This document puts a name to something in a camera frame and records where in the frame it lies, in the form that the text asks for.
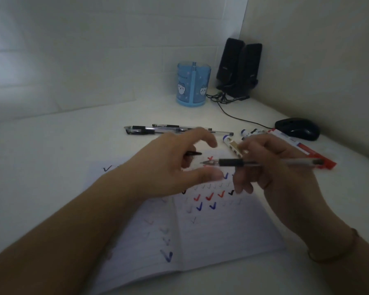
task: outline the notebook page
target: notebook page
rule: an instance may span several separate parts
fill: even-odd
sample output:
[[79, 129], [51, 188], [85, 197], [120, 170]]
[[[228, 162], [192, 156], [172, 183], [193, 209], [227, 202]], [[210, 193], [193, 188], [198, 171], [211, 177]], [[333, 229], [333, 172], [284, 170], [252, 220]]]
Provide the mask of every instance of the notebook page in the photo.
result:
[[[126, 160], [92, 163], [87, 186]], [[123, 232], [110, 241], [85, 293], [96, 295], [135, 280], [181, 270], [178, 242], [172, 197], [147, 200]]]
[[[196, 158], [227, 158], [226, 152], [209, 152]], [[175, 196], [183, 270], [204, 267], [284, 248], [283, 239], [255, 195], [237, 195], [234, 168], [221, 168], [221, 182], [201, 184]]]

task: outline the hand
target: hand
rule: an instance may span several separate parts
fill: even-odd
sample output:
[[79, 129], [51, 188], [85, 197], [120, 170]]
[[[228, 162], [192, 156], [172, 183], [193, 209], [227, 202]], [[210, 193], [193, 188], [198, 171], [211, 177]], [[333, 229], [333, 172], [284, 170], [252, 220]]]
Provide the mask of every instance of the hand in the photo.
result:
[[271, 134], [254, 135], [239, 145], [247, 150], [244, 159], [262, 164], [257, 168], [238, 168], [234, 174], [235, 191], [253, 192], [251, 182], [264, 190], [265, 198], [280, 221], [291, 231], [302, 234], [309, 222], [318, 222], [328, 205], [321, 195], [317, 180], [310, 167], [290, 166], [281, 158], [304, 158], [306, 155]]
[[194, 185], [223, 179], [217, 168], [203, 167], [193, 171], [182, 171], [190, 166], [191, 157], [183, 157], [186, 151], [195, 151], [194, 144], [200, 140], [217, 147], [213, 134], [203, 128], [189, 130], [183, 134], [165, 133], [147, 144], [128, 162], [121, 165], [113, 175], [132, 184], [143, 199], [180, 193]]

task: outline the desk surface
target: desk surface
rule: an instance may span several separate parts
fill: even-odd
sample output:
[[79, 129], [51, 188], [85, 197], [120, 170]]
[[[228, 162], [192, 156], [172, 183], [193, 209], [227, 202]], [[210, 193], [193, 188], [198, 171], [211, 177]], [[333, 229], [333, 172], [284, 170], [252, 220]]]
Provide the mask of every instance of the desk surface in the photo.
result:
[[[285, 118], [254, 99], [225, 105], [227, 113], [265, 124]], [[217, 104], [186, 108], [175, 97], [150, 96], [133, 102], [0, 124], [0, 251], [76, 197], [92, 160], [128, 156], [155, 136], [128, 136], [125, 125], [183, 124], [234, 131], [260, 128], [232, 119]], [[226, 145], [218, 137], [219, 148]], [[316, 171], [328, 204], [369, 241], [369, 159], [325, 136], [304, 142], [333, 159], [332, 171]], [[197, 149], [207, 149], [199, 143]], [[138, 282], [110, 294], [326, 294], [328, 287], [301, 240], [272, 213], [287, 251], [266, 253], [187, 273]]]

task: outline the black cable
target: black cable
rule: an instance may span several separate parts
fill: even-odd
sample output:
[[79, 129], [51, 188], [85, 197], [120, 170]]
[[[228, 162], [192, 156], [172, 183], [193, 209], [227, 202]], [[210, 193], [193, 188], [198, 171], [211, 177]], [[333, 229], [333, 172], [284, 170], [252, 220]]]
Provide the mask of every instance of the black cable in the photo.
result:
[[257, 125], [260, 125], [262, 127], [265, 127], [265, 128], [268, 128], [268, 129], [273, 129], [272, 127], [268, 127], [268, 126], [265, 126], [265, 125], [262, 125], [260, 123], [257, 123], [257, 122], [253, 122], [253, 121], [248, 121], [248, 120], [245, 120], [245, 119], [241, 119], [241, 118], [236, 118], [234, 116], [231, 116], [229, 114], [227, 114], [223, 108], [221, 107], [220, 104], [229, 104], [229, 103], [232, 103], [234, 101], [237, 101], [237, 100], [241, 100], [242, 98], [246, 99], [247, 97], [240, 97], [240, 98], [233, 98], [233, 99], [227, 99], [227, 94], [226, 93], [218, 93], [218, 94], [215, 94], [215, 95], [209, 95], [207, 94], [207, 98], [209, 98], [211, 101], [217, 103], [220, 107], [220, 109], [223, 111], [223, 113], [225, 113], [227, 116], [231, 117], [231, 118], [234, 118], [234, 119], [237, 119], [237, 120], [240, 120], [240, 121], [245, 121], [245, 122], [249, 122], [249, 123], [253, 123], [253, 124], [257, 124]]

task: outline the computer mouse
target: computer mouse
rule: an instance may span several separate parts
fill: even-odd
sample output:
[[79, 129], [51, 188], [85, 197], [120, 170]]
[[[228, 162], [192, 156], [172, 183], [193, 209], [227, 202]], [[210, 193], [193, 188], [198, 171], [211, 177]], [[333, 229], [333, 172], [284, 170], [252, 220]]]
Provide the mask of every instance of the computer mouse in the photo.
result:
[[315, 141], [320, 136], [320, 128], [308, 119], [288, 118], [277, 121], [275, 128], [282, 133], [308, 141]]

